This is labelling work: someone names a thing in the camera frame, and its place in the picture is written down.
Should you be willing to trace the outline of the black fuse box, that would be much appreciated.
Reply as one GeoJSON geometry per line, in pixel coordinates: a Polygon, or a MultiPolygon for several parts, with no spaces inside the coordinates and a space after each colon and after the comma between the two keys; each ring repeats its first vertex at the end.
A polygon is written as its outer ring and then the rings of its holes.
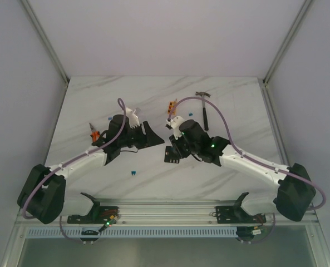
{"type": "Polygon", "coordinates": [[[180,157],[172,146],[166,146],[164,162],[170,164],[178,164],[180,162],[180,157]]]}

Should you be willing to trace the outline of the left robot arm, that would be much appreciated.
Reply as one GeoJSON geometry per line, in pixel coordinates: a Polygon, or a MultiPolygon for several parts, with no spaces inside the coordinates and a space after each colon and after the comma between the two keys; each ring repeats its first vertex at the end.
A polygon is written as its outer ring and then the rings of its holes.
{"type": "Polygon", "coordinates": [[[69,189],[72,182],[90,171],[108,165],[123,148],[138,150],[162,145],[147,121],[139,123],[134,115],[115,115],[107,130],[73,160],[53,166],[34,166],[19,194],[17,205],[26,219],[49,224],[60,216],[79,216],[88,224],[100,218],[100,202],[85,191],[69,189]]]}

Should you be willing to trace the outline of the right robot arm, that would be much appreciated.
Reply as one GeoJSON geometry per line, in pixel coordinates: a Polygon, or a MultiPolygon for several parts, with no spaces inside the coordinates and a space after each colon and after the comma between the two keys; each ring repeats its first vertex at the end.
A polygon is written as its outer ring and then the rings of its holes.
{"type": "Polygon", "coordinates": [[[176,162],[192,156],[200,162],[241,172],[270,187],[267,192],[242,193],[233,208],[235,219],[245,222],[252,216],[275,211],[291,221],[303,219],[316,195],[304,166],[280,165],[235,149],[225,138],[210,137],[194,120],[177,116],[166,126],[173,131],[169,140],[176,162]]]}

